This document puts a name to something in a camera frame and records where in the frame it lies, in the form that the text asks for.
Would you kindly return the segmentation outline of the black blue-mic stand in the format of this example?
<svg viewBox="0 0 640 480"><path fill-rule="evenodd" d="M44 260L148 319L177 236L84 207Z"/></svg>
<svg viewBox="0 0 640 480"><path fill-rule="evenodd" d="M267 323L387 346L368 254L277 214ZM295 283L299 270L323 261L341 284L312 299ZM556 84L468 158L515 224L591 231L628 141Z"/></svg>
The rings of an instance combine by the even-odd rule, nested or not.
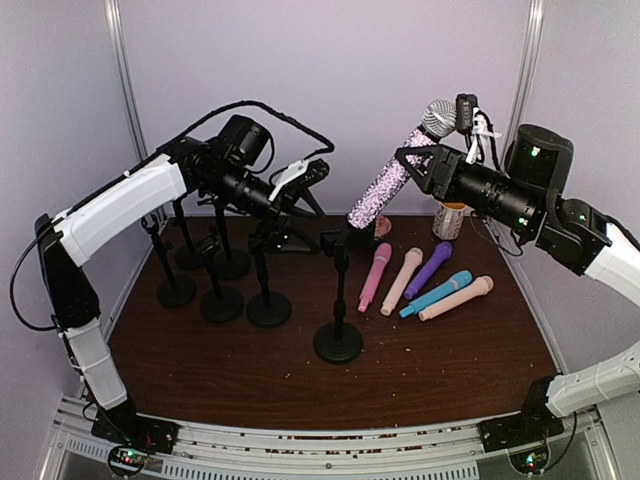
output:
<svg viewBox="0 0 640 480"><path fill-rule="evenodd" d="M231 247L224 208L215 206L214 211L216 231L222 245L222 251L214 256L217 273L222 279L240 278L249 272L251 257L247 252Z"/></svg>

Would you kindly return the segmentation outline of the purple microphone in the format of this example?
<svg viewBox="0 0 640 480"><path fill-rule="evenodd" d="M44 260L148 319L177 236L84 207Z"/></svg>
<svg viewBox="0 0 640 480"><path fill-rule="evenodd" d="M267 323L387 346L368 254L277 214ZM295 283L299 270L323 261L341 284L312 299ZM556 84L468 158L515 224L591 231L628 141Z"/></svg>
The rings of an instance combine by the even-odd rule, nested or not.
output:
<svg viewBox="0 0 640 480"><path fill-rule="evenodd" d="M409 282L403 294L404 298L412 300L442 264L451 257L452 251L453 246L448 241L442 241L437 244L432 255Z"/></svg>

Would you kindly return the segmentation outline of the black pink-mic stand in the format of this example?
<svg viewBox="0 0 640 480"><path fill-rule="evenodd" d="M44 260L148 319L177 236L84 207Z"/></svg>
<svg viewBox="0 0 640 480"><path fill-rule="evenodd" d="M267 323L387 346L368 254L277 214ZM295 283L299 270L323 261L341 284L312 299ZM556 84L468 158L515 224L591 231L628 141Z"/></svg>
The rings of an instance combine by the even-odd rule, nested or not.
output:
<svg viewBox="0 0 640 480"><path fill-rule="evenodd" d="M290 300L282 293L270 289L269 273L263 249L256 246L252 250L260 293L247 304L249 321L260 328L276 328L286 323L292 312Z"/></svg>

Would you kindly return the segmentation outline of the pale pink small microphone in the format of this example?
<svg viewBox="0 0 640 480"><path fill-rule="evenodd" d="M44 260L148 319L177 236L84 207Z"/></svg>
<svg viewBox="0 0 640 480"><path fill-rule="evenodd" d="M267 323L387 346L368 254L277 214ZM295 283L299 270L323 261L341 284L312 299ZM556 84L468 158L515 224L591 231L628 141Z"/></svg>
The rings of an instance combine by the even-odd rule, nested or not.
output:
<svg viewBox="0 0 640 480"><path fill-rule="evenodd" d="M383 316L390 316L396 308L414 271L421 265L422 260L423 251L418 247L413 247L405 253L403 264L382 302L380 313Z"/></svg>

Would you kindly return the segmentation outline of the black small-mic stand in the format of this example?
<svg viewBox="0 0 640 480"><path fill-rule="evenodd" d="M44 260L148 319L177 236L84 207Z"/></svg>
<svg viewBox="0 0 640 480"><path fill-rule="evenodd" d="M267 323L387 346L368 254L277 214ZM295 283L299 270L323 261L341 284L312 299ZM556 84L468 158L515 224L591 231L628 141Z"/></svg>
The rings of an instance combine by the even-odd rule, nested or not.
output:
<svg viewBox="0 0 640 480"><path fill-rule="evenodd" d="M238 289L222 286L220 283L214 259L219 250L218 240L213 235L208 235L198 242L197 249L211 283L211 289L200 301L202 316L208 322L216 324L236 319L242 313L244 297Z"/></svg>

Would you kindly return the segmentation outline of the blue-head microphone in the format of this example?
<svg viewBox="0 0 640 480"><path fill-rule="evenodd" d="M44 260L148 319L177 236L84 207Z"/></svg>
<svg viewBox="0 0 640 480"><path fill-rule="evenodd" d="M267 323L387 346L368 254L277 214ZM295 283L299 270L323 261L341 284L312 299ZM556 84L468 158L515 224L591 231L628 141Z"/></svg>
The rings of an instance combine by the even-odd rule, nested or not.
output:
<svg viewBox="0 0 640 480"><path fill-rule="evenodd" d="M406 307L399 311L399 316L401 318L406 318L408 316L418 314L432 304L444 299L445 297L462 288L465 288L472 282L472 280L473 276L470 271L459 271L453 274L446 282L411 300Z"/></svg>

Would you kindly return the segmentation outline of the beige pink microphone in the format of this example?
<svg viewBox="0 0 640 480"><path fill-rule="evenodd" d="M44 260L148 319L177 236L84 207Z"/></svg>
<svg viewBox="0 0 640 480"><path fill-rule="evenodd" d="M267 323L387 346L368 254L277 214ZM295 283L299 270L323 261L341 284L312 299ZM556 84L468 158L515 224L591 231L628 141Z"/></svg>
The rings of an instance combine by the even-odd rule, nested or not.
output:
<svg viewBox="0 0 640 480"><path fill-rule="evenodd" d="M494 280L490 276L476 278L471 284L458 290L438 302L419 312L419 319L424 322L453 310L476 297L487 295L494 287Z"/></svg>

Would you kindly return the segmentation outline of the black glitter-mic stand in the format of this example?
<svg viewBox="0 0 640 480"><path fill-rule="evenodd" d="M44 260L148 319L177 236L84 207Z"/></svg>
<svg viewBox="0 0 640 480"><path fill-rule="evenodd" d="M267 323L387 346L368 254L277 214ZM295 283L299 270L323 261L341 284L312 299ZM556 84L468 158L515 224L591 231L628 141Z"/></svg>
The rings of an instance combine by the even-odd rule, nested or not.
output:
<svg viewBox="0 0 640 480"><path fill-rule="evenodd" d="M324 253L333 259L338 275L337 294L333 304L333 322L320 327L313 338L315 353L329 364L350 363L359 356L363 347L360 331L345 321L346 273L350 265L350 253L373 244L374 238L374 223L363 229L347 225L342 229L326 230L320 233L320 246Z"/></svg>

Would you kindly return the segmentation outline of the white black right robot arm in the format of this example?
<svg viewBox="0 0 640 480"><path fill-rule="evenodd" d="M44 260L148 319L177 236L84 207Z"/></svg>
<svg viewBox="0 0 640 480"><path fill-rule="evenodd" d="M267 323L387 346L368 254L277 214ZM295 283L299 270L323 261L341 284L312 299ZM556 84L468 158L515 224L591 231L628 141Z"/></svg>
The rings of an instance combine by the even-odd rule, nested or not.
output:
<svg viewBox="0 0 640 480"><path fill-rule="evenodd" d="M572 142L551 130L522 124L503 167L482 165L495 147L479 138L485 113L476 96L460 94L445 109L445 123L462 134L467 152L433 147L422 190L442 202L463 203L508 227L517 245L534 242L578 276L639 301L639 243L615 218L580 199L562 196L571 167Z"/></svg>

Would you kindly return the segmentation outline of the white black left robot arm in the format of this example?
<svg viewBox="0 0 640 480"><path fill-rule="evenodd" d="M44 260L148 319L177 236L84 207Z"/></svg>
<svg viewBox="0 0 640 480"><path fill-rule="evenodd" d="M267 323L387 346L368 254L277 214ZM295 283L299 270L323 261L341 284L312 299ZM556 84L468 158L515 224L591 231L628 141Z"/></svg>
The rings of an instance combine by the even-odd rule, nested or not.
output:
<svg viewBox="0 0 640 480"><path fill-rule="evenodd" d="M276 182L265 182L248 165L271 134L252 119L234 115L207 141L186 133L160 147L135 168L55 217L41 216L36 243L43 280L57 328L66 337L97 404L107 413L106 429L123 444L144 433L142 419L98 331L98 296L82 270L92 256L137 220L193 192L211 195L224 206L249 214L282 234L280 214L316 219L324 212L310 193L329 174L315 151L291 163Z"/></svg>

